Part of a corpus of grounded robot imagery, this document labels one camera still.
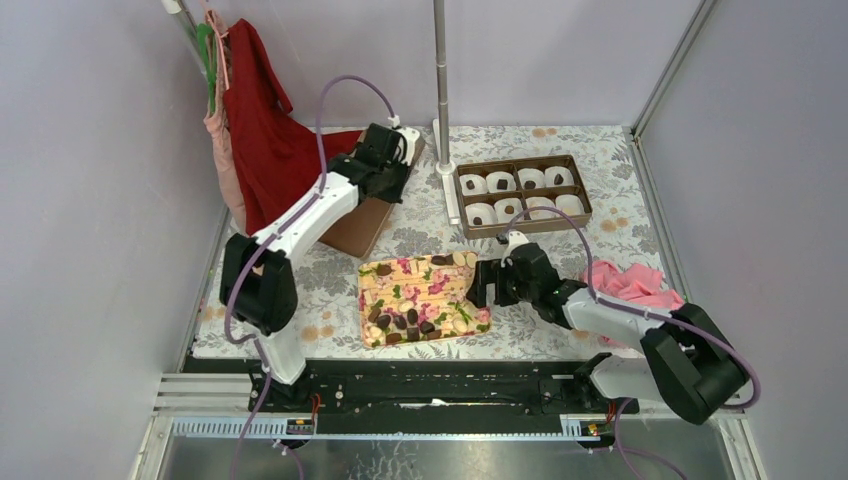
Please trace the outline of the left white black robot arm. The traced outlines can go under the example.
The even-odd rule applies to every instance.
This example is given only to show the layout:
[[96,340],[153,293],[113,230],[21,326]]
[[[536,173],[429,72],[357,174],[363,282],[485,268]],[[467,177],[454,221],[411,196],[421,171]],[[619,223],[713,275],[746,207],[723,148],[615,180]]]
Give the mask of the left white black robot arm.
[[233,235],[224,249],[219,297],[225,321],[241,322],[254,341],[263,370],[275,382],[272,398],[288,411],[309,401],[310,385],[293,325],[298,309],[294,271],[308,250],[340,219],[369,199],[401,202],[419,130],[370,125],[349,153],[326,161],[314,186],[265,228]]

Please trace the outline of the gold box lid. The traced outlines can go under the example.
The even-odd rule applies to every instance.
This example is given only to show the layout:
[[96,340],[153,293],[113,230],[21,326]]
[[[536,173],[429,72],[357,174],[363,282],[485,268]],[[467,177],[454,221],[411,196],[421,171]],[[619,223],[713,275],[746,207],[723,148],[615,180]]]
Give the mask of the gold box lid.
[[[401,127],[400,131],[408,142],[404,161],[410,165],[409,174],[411,174],[426,142],[418,129]],[[323,234],[319,242],[350,256],[365,258],[372,252],[384,228],[388,225],[396,205],[398,204],[368,198],[352,212],[336,221]]]

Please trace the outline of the gold chocolate box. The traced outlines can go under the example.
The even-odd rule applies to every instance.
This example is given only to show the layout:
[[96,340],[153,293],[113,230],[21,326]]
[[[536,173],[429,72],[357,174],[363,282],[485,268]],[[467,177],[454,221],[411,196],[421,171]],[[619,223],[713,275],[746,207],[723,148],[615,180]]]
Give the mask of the gold chocolate box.
[[[569,168],[574,176],[575,185],[558,188],[542,188],[535,190],[522,190],[518,180],[517,171],[522,168],[536,168],[544,172],[546,168],[551,166],[565,166]],[[463,196],[460,189],[459,177],[464,174],[477,174],[484,178],[496,171],[508,171],[514,175],[517,190],[514,192],[503,193],[487,193],[476,196]],[[456,168],[454,175],[454,185],[457,189],[460,219],[463,233],[469,240],[477,240],[483,238],[493,238],[498,235],[507,224],[495,224],[489,227],[470,228],[467,225],[465,206],[472,203],[488,203],[493,206],[494,202],[507,197],[518,197],[521,199],[524,210],[519,216],[513,220],[517,221],[516,228],[524,233],[543,233],[558,230],[567,230],[572,227],[572,224],[562,219],[559,215],[554,219],[547,220],[531,220],[528,214],[533,211],[533,208],[526,206],[526,198],[532,196],[541,196],[551,199],[553,202],[558,195],[575,194],[578,195],[585,207],[586,213],[576,218],[571,218],[572,223],[585,227],[593,214],[593,208],[589,200],[588,191],[584,185],[581,174],[577,168],[576,161],[571,155],[550,155],[542,157],[528,157],[510,160],[494,160],[486,162],[477,162],[460,165]]]

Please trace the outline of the floral yellow tray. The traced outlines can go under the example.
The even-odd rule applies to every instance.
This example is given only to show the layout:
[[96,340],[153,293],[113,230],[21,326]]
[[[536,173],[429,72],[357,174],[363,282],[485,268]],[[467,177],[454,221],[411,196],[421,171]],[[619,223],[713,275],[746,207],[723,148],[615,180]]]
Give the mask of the floral yellow tray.
[[[478,255],[473,251],[365,263],[358,268],[364,345],[375,349],[480,335],[493,326],[489,308],[466,299]],[[389,276],[375,268],[389,264]]]

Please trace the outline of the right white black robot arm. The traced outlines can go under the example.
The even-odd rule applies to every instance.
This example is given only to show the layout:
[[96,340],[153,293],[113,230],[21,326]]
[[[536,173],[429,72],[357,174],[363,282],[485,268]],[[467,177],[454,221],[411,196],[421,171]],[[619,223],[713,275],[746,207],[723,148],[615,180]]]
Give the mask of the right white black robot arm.
[[587,331],[637,352],[635,358],[598,354],[573,386],[575,402],[597,412],[612,399],[664,403],[700,425],[754,375],[709,315],[686,303],[652,310],[564,279],[535,243],[509,248],[499,259],[469,261],[474,277],[466,297],[476,307],[527,303],[545,322]]

